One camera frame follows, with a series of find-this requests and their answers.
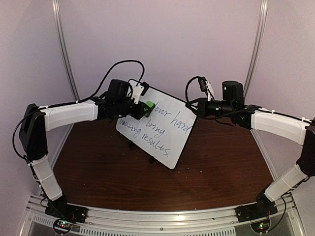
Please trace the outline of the green whiteboard eraser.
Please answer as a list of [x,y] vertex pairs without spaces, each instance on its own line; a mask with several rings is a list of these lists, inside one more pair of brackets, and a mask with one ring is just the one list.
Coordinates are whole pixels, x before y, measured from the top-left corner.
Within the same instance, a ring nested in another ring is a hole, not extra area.
[[153,103],[152,101],[147,101],[146,102],[146,107],[145,107],[145,109],[148,109],[148,108],[155,108],[155,103]]

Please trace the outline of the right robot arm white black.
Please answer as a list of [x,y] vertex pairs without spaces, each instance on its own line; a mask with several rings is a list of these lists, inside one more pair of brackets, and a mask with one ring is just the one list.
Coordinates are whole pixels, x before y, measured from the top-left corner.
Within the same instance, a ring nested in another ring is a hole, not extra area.
[[245,104],[243,85],[237,81],[222,83],[222,99],[216,100],[211,83],[202,76],[191,78],[185,88],[186,107],[198,118],[261,131],[299,145],[300,157],[292,167],[270,183],[257,196],[252,212],[264,216],[271,204],[315,175],[315,121]]

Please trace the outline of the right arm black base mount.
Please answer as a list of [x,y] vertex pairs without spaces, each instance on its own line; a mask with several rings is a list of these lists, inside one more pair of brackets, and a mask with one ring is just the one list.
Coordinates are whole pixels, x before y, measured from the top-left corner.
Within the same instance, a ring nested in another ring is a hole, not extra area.
[[235,208],[238,222],[252,221],[265,218],[278,212],[274,203],[256,202],[254,204],[238,206]]

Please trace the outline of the white whiteboard with writing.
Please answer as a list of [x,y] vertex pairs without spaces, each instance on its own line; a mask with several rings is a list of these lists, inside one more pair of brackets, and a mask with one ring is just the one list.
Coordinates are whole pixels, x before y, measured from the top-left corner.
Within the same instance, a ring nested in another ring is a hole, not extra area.
[[185,102],[154,87],[140,101],[155,104],[149,117],[117,120],[116,130],[165,167],[173,170],[195,126],[197,116]]

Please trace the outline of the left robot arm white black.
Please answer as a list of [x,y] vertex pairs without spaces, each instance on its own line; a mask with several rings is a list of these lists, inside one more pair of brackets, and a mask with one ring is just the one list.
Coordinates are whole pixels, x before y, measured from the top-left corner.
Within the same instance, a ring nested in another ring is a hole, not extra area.
[[59,218],[71,213],[68,204],[60,200],[63,192],[48,161],[46,133],[52,129],[84,121],[102,119],[115,120],[131,116],[136,120],[148,117],[155,107],[152,102],[142,102],[140,97],[149,88],[147,83],[132,86],[127,81],[113,79],[108,91],[100,97],[62,105],[27,106],[19,131],[19,139],[26,153],[25,159],[36,176],[47,198],[52,201],[51,209]]

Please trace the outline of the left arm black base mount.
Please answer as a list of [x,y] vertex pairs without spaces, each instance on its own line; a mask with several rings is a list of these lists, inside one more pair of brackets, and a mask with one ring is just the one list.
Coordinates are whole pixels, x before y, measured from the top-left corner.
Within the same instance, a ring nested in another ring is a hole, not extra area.
[[74,223],[85,223],[87,213],[86,207],[68,204],[66,198],[59,198],[55,201],[49,199],[45,210],[47,215]]

